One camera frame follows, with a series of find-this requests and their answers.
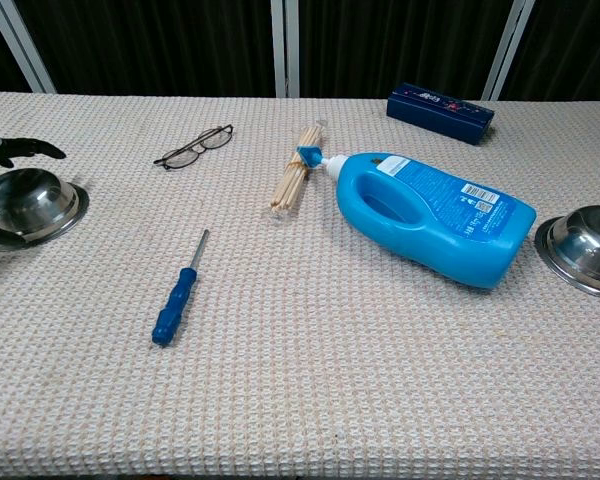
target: bottle spout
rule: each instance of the bottle spout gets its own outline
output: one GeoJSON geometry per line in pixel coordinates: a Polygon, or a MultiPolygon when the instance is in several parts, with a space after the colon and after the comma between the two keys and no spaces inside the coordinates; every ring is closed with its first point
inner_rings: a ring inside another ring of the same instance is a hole
{"type": "Polygon", "coordinates": [[[298,147],[296,151],[302,158],[302,161],[309,168],[316,168],[322,163],[322,151],[320,147],[298,147]]]}

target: dark blue box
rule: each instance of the dark blue box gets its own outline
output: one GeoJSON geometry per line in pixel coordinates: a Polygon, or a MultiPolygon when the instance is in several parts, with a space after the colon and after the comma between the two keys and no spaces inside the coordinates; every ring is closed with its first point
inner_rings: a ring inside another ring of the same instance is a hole
{"type": "Polygon", "coordinates": [[[403,83],[389,96],[387,115],[477,145],[493,111],[403,83]]]}

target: eyeglasses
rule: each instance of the eyeglasses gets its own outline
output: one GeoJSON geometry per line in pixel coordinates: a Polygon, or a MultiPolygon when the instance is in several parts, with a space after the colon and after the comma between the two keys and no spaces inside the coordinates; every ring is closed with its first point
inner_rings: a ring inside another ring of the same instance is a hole
{"type": "Polygon", "coordinates": [[[162,165],[165,170],[184,168],[195,162],[207,150],[226,145],[233,137],[233,125],[205,130],[194,141],[184,147],[165,153],[162,158],[154,160],[154,165],[162,165]]]}

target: metal bowl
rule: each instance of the metal bowl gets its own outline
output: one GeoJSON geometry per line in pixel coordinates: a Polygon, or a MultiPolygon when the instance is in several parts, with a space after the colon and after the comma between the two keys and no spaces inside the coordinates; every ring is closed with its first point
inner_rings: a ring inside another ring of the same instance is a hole
{"type": "Polygon", "coordinates": [[[66,232],[87,211],[89,196],[39,168],[0,175],[0,250],[17,250],[48,242],[66,232]],[[17,235],[24,242],[13,242],[17,235]]]}
{"type": "Polygon", "coordinates": [[[600,297],[600,205],[544,222],[536,232],[535,245],[558,276],[600,297]]]}

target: blue screwdriver handle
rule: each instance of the blue screwdriver handle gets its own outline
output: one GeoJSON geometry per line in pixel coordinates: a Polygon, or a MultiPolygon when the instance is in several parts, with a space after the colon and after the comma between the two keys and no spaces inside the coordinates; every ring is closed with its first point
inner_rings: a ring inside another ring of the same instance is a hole
{"type": "Polygon", "coordinates": [[[164,347],[173,339],[182,319],[182,311],[187,304],[187,300],[189,300],[191,287],[193,287],[197,276],[198,274],[193,268],[187,267],[180,270],[178,283],[171,290],[167,305],[158,315],[158,321],[151,334],[153,343],[164,347]]]}

